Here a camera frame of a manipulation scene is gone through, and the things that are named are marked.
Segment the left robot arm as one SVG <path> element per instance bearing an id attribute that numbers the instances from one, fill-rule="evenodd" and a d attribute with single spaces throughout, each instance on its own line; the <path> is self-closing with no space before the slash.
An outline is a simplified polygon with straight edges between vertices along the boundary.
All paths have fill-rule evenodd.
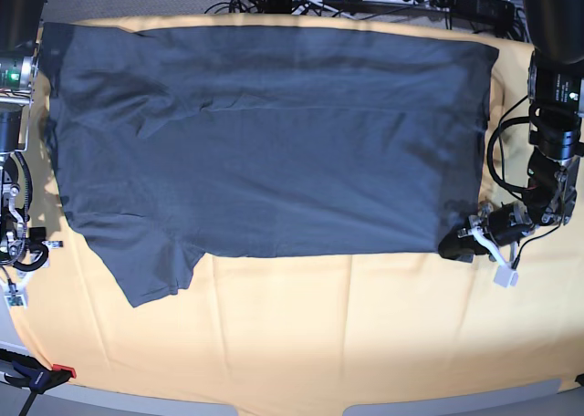
<path id="1" fill-rule="evenodd" d="M 523 0 L 534 51 L 530 60 L 525 117 L 504 115 L 489 142 L 485 160 L 494 182 L 515 196 L 494 208 L 484 204 L 440 242 L 440 257 L 454 261 L 488 255 L 516 268 L 520 254 L 500 255 L 504 246 L 524 247 L 534 232 L 554 232 L 571 219 L 578 196 L 576 180 L 583 157 L 583 0 Z M 494 164 L 494 149 L 503 133 L 518 124 L 530 127 L 533 152 L 525 186 L 506 181 L 504 167 Z"/>

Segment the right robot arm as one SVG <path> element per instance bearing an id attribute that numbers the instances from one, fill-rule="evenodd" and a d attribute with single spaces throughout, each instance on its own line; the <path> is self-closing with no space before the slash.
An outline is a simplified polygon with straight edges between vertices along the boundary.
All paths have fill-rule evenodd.
<path id="1" fill-rule="evenodd" d="M 29 228 L 33 180 L 24 157 L 47 0 L 1 0 L 1 288 L 10 306 L 48 259 L 46 229 Z"/>

